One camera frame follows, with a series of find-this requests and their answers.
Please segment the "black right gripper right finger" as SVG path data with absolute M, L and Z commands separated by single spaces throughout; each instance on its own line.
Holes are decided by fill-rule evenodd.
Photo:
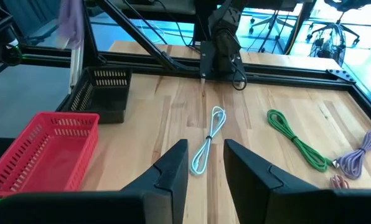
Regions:
M 226 139 L 225 174 L 240 224 L 317 224 L 317 187 Z

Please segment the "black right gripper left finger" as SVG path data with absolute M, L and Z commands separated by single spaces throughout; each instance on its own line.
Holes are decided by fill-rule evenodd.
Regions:
M 182 224 L 188 184 L 188 141 L 178 140 L 120 192 L 123 222 Z

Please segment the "black plastic basket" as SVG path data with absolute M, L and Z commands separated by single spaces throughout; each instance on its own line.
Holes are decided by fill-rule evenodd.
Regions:
M 131 76 L 132 69 L 128 67 L 87 67 L 63 110 L 96 113 L 100 124 L 123 123 Z

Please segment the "red plastic basket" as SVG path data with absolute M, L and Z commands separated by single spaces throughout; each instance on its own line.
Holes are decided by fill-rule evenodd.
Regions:
M 99 115 L 36 114 L 0 157 L 0 197 L 80 188 L 98 141 Z

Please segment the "purple cloth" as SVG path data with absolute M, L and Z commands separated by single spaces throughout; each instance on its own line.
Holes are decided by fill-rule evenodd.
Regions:
M 83 0 L 61 0 L 57 47 L 59 49 L 77 49 L 84 39 Z

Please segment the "black electronic device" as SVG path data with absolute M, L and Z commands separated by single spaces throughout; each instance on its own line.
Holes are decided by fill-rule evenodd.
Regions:
M 22 61 L 19 42 L 12 28 L 13 22 L 12 16 L 0 8 L 0 63 L 7 66 L 16 66 Z

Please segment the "black aluminium table frame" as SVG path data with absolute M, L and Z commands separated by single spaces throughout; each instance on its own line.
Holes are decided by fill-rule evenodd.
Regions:
M 128 67 L 132 72 L 139 74 L 201 78 L 200 56 L 197 59 L 172 58 L 166 52 L 159 50 L 110 0 L 96 0 L 96 3 L 147 52 L 147 55 L 98 51 L 90 20 L 86 10 L 83 10 L 85 31 L 82 44 L 84 51 L 81 58 L 83 69 Z M 343 70 L 315 70 L 252 63 L 243 63 L 243 65 L 246 75 L 244 83 L 347 91 L 371 119 L 369 98 L 357 86 L 355 80 Z

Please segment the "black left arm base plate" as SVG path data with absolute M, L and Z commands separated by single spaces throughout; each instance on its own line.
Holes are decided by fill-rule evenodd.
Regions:
M 220 55 L 211 41 L 201 42 L 200 77 L 216 81 L 246 82 L 240 52 L 231 56 Z

